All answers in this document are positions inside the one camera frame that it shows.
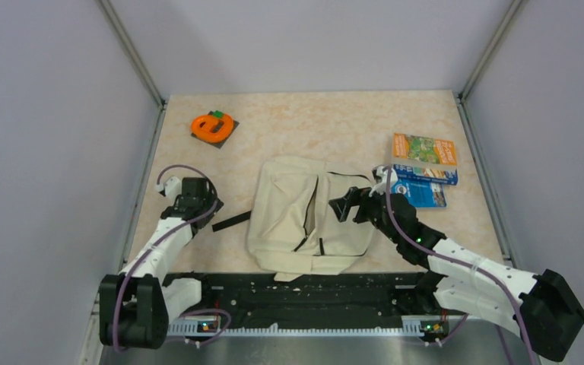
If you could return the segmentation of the cream canvas backpack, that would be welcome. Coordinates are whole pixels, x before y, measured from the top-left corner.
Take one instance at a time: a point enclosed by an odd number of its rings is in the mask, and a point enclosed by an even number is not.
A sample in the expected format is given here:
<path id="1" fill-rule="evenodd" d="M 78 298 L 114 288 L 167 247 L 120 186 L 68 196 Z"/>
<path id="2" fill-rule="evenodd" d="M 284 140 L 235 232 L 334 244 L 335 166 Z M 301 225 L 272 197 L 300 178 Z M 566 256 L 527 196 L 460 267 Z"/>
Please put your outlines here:
<path id="1" fill-rule="evenodd" d="M 369 224 L 338 221 L 329 201 L 350 188 L 372 186 L 344 163 L 304 157 L 273 157 L 263 163 L 249 219 L 246 248 L 274 280 L 338 275 L 369 249 Z"/>

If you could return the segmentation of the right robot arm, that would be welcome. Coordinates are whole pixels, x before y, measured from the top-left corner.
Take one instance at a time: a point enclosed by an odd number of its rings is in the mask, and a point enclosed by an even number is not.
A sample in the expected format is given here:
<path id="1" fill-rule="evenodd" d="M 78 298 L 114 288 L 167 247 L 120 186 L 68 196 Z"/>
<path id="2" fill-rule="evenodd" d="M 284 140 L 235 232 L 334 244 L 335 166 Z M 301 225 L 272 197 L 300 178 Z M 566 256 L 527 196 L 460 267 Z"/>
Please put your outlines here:
<path id="1" fill-rule="evenodd" d="M 584 326 L 584 309 L 561 274 L 522 271 L 478 255 L 420 222 L 399 193 L 352 187 L 329 205 L 340 222 L 357 208 L 355 223 L 372 224 L 406 261 L 437 277 L 415 293 L 421 311 L 467 313 L 518 335 L 537 356 L 565 360 Z"/>

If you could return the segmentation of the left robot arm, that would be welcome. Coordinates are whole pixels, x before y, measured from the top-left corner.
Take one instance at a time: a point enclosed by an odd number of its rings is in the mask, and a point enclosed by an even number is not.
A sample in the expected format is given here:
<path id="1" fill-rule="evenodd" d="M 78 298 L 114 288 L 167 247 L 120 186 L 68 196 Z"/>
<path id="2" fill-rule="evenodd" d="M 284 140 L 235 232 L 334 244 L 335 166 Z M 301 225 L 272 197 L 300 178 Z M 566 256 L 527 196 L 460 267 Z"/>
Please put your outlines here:
<path id="1" fill-rule="evenodd" d="M 175 176 L 158 188 L 170 205 L 155 231 L 119 273 L 100 282 L 100 341 L 116 350 L 158 349 L 181 313 L 204 314 L 214 302 L 197 279 L 164 280 L 179 252 L 222 208 L 217 190 L 208 178 Z"/>

